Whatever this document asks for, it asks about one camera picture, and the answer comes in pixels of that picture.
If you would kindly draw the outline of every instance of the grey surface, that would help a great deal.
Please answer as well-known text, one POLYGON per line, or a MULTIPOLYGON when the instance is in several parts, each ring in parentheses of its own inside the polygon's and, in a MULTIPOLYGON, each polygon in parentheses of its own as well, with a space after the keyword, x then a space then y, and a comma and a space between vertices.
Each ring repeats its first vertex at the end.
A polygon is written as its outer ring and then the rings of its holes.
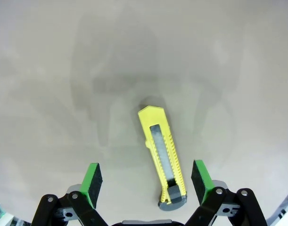
POLYGON ((266 217, 288 194, 288 0, 0 0, 10 213, 30 221, 42 195, 61 197, 99 162, 109 224, 185 222, 198 206, 193 158, 231 191, 251 188, 266 217), (137 116, 147 104, 166 109, 185 178, 174 212, 157 206, 137 116))

